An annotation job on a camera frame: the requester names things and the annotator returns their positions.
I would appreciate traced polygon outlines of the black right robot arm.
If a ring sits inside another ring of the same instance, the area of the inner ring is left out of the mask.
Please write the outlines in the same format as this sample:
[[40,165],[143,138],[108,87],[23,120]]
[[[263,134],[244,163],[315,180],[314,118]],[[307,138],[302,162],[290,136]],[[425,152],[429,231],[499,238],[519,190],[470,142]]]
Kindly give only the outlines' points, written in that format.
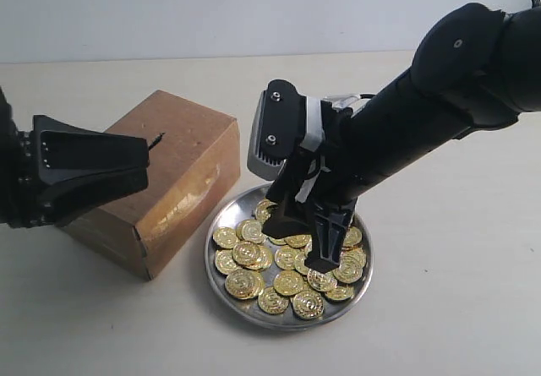
[[270,182],[262,231],[308,234],[307,265],[339,265],[358,197],[453,139],[540,109],[540,10],[469,3],[424,37],[412,64],[358,110],[272,80],[260,96],[249,170]]

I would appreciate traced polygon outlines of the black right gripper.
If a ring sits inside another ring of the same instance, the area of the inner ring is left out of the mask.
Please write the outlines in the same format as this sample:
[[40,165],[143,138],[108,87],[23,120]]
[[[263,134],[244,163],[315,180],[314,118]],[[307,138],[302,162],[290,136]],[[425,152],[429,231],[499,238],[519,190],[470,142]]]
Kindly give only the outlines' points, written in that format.
[[322,101],[325,138],[314,153],[298,149],[272,181],[266,198],[274,204],[262,225],[269,237],[311,235],[312,248],[305,265],[322,274],[340,264],[343,243],[357,199],[346,194],[352,179],[346,148],[346,129],[370,101],[353,109],[353,101]]

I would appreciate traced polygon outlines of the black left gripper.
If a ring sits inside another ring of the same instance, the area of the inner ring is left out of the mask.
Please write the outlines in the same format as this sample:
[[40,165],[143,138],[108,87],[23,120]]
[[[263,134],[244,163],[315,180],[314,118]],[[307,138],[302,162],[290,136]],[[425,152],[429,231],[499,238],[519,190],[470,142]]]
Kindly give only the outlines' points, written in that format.
[[145,139],[77,128],[45,115],[19,131],[1,117],[1,222],[66,226],[148,186]]

